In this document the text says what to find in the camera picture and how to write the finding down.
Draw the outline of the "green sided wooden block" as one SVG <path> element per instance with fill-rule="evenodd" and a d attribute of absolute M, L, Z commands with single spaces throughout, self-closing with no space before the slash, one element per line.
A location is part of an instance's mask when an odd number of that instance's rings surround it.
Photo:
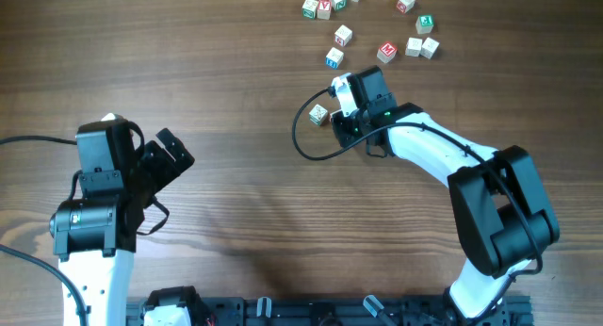
<path fill-rule="evenodd" d="M 310 121 L 317 126 L 323 125 L 328 117 L 329 111 L 321 105 L 315 105 L 309 112 Z"/>

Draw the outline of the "red M wooden block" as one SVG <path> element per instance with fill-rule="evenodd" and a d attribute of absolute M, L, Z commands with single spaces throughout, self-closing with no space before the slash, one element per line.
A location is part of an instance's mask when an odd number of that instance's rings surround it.
<path fill-rule="evenodd" d="M 377 58 L 382 63 L 389 63 L 396 55 L 398 48 L 391 42 L 384 42 L 378 49 Z"/>

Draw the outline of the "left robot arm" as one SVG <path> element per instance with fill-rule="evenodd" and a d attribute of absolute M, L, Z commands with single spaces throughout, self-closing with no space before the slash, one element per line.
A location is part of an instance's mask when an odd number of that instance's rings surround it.
<path fill-rule="evenodd" d="M 79 127 L 81 198 L 69 196 L 49 221 L 67 325 L 123 325 L 137 237 L 156 194 L 194 158 L 169 129 L 139 146 L 139 127 L 120 116 Z"/>

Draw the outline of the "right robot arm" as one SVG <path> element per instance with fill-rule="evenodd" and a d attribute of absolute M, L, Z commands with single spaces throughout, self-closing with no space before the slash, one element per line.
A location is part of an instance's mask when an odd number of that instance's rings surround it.
<path fill-rule="evenodd" d="M 510 283 L 542 270 L 542 253 L 561 230 L 527 151 L 479 145 L 439 125 L 421 107 L 398 104 L 377 66 L 336 77 L 328 92 L 340 104 L 331 123 L 342 148 L 378 146 L 448 189 L 466 256 L 448 289 L 461 322 L 489 317 Z"/>

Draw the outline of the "blue sided wooden block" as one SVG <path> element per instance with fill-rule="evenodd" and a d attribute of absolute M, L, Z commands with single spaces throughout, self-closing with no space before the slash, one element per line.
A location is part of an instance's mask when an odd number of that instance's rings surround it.
<path fill-rule="evenodd" d="M 343 61 L 344 53 L 339 49 L 332 47 L 325 57 L 325 65 L 337 69 Z"/>

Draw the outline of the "red sided tilted block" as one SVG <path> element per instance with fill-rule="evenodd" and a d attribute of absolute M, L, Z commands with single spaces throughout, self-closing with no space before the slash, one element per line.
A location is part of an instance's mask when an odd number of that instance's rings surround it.
<path fill-rule="evenodd" d="M 352 30 L 343 24 L 334 32 L 334 42 L 339 46 L 345 47 L 350 42 L 352 36 Z"/>

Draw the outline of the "plain tilted wooden block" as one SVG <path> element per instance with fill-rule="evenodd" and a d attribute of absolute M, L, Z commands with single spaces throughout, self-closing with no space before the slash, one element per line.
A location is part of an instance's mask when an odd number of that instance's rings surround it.
<path fill-rule="evenodd" d="M 420 55 L 422 55 L 423 57 L 426 57 L 428 59 L 433 58 L 434 54 L 437 51 L 437 48 L 439 47 L 439 42 L 432 39 L 432 38 L 427 38 L 423 41 L 423 44 L 421 46 L 421 50 L 420 50 Z"/>

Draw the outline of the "red V wooden block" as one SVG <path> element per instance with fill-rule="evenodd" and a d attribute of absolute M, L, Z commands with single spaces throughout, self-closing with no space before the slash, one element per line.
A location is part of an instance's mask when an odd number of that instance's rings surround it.
<path fill-rule="evenodd" d="M 318 0 L 317 18 L 329 20 L 331 17 L 332 4 L 329 0 Z"/>

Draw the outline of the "green letter wooden block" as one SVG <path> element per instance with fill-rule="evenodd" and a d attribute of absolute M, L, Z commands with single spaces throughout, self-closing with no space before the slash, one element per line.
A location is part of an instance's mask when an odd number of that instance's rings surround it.
<path fill-rule="evenodd" d="M 315 19 L 318 11 L 318 0 L 305 0 L 301 9 L 304 17 Z"/>

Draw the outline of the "green E wooden block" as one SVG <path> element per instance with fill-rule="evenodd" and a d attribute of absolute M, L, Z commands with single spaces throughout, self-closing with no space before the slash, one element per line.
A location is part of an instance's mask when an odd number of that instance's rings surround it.
<path fill-rule="evenodd" d="M 429 34 L 434 28 L 434 20 L 430 14 L 419 15 L 416 21 L 416 32 L 418 35 Z"/>

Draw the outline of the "red sided wooden block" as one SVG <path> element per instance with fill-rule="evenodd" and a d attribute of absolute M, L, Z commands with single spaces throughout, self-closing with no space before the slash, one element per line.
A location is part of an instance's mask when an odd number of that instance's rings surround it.
<path fill-rule="evenodd" d="M 416 0 L 397 0 L 397 9 L 402 13 L 408 13 L 415 5 Z"/>

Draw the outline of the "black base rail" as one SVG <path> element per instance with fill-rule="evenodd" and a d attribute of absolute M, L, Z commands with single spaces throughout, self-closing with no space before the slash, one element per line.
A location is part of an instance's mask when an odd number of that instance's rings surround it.
<path fill-rule="evenodd" d="M 201 297 L 192 286 L 152 292 L 126 305 L 127 325 L 464 325 L 441 295 L 399 299 L 245 300 Z"/>

